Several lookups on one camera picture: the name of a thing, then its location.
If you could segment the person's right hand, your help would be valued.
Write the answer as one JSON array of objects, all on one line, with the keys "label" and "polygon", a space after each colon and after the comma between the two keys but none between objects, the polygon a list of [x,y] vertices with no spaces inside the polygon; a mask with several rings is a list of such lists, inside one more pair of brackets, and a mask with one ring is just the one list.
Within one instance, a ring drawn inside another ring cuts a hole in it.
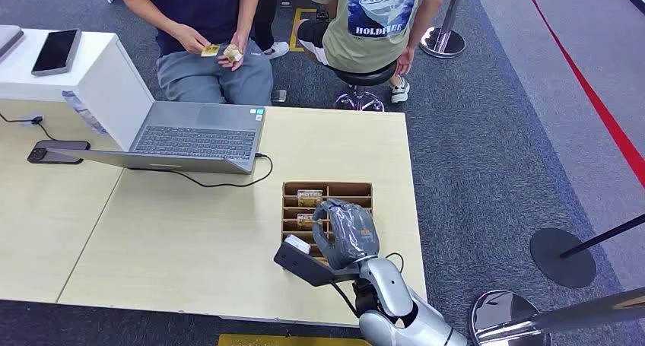
[{"label": "person's right hand", "polygon": [[174,24],[169,34],[176,39],[187,52],[201,55],[211,43],[198,31],[185,24]]}]

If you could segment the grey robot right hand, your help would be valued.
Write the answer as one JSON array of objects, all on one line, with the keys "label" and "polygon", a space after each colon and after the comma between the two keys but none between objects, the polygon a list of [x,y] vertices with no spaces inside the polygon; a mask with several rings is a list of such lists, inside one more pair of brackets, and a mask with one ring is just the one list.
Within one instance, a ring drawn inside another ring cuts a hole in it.
[{"label": "grey robot right hand", "polygon": [[[330,240],[322,225],[323,217],[329,218],[334,239]],[[320,252],[333,269],[343,269],[380,251],[380,241],[370,212],[337,198],[321,202],[313,213],[316,223],[312,225],[313,239]]]}]

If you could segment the person's left hand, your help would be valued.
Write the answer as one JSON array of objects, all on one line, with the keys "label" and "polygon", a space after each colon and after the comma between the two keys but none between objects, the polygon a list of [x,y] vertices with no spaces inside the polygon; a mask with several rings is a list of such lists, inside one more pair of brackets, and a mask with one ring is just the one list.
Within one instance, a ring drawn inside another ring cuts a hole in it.
[{"label": "person's left hand", "polygon": [[402,54],[397,58],[396,74],[403,76],[408,74],[415,57],[415,48],[406,46]]},{"label": "person's left hand", "polygon": [[234,62],[231,62],[226,56],[218,56],[218,64],[222,68],[228,68],[231,71],[236,71],[241,67],[244,61],[244,54],[246,51],[246,44],[249,39],[249,31],[236,31],[231,39],[231,43],[234,44],[238,52],[241,54],[241,57],[239,60],[236,60]]}]

